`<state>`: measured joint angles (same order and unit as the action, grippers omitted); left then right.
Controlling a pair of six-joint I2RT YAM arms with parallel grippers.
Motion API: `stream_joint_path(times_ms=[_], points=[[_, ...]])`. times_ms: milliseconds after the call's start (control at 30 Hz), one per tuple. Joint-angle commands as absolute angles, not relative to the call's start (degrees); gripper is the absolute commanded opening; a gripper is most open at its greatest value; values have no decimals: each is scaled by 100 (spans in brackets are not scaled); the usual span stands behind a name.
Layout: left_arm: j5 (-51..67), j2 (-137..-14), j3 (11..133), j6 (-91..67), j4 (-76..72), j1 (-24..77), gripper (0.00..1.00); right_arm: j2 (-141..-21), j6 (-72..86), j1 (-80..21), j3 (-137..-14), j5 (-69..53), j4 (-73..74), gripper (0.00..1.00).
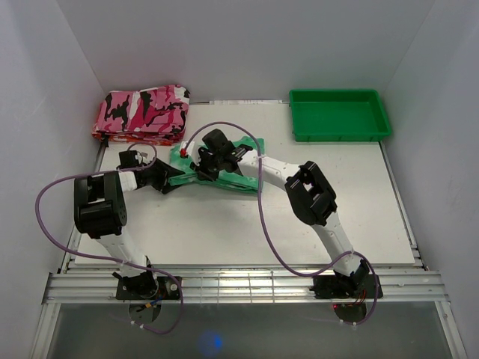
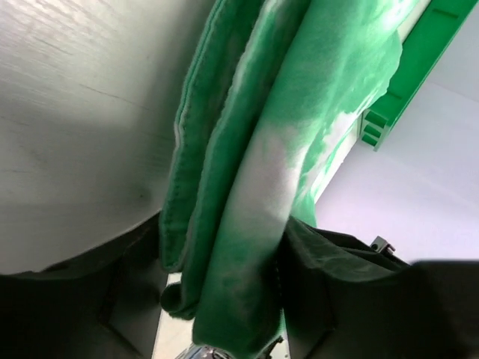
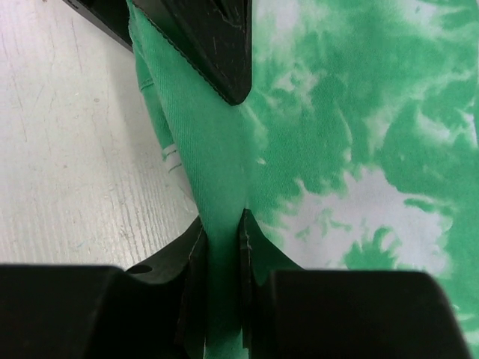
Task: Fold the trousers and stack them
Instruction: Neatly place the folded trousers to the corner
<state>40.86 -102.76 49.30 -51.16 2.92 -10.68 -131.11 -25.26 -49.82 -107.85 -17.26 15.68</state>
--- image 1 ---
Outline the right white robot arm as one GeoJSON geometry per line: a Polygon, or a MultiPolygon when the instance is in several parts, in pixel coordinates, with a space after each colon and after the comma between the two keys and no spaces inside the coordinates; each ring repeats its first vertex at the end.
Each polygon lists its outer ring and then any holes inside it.
{"type": "Polygon", "coordinates": [[[206,134],[203,143],[189,140],[180,147],[180,155],[192,159],[190,168],[200,180],[214,182],[226,171],[284,190],[294,215],[314,230],[331,257],[340,292],[355,297],[365,288],[370,269],[354,251],[341,225],[336,193],[315,162],[295,165],[273,159],[262,154],[258,141],[235,145],[219,129],[206,134]]]}

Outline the green tie-dye trousers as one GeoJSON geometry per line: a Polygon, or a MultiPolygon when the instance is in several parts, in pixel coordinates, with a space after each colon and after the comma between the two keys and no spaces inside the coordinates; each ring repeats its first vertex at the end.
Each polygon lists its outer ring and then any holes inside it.
{"type": "MultiPolygon", "coordinates": [[[[262,154],[265,154],[265,142],[263,138],[257,138],[257,141],[260,146],[260,151],[262,154]]],[[[203,144],[201,147],[206,147],[207,150],[216,150],[215,147],[223,147],[223,144],[227,144],[228,139],[225,140],[216,140],[216,139],[207,139],[206,144],[203,144]]],[[[239,147],[240,145],[246,145],[252,147],[254,154],[257,154],[257,146],[253,139],[248,136],[243,136],[238,141],[231,142],[233,147],[239,147]]],[[[258,180],[256,175],[252,177],[246,177],[238,173],[228,173],[227,171],[220,171],[218,173],[218,178],[216,181],[202,180],[198,178],[199,173],[195,172],[190,165],[193,160],[193,156],[189,155],[188,158],[182,158],[180,156],[180,150],[183,149],[183,146],[186,145],[186,142],[182,142],[180,145],[173,147],[170,150],[169,154],[169,165],[173,168],[176,168],[179,171],[184,172],[184,174],[170,177],[168,183],[171,185],[189,185],[189,184],[199,184],[199,185],[211,185],[217,188],[227,189],[231,191],[244,192],[246,194],[257,194],[258,180]]]]}

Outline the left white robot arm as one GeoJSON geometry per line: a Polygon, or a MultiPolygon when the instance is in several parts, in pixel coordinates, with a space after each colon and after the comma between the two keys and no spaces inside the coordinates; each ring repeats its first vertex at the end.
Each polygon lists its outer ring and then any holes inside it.
{"type": "Polygon", "coordinates": [[[141,298],[157,294],[159,281],[149,270],[150,261],[133,243],[126,231],[127,210],[124,193],[151,187],[167,194],[176,186],[168,182],[184,175],[167,163],[146,156],[137,150],[119,153],[116,171],[74,179],[74,221],[76,229],[99,242],[110,257],[120,260],[121,268],[114,276],[124,284],[132,283],[141,298]]]}

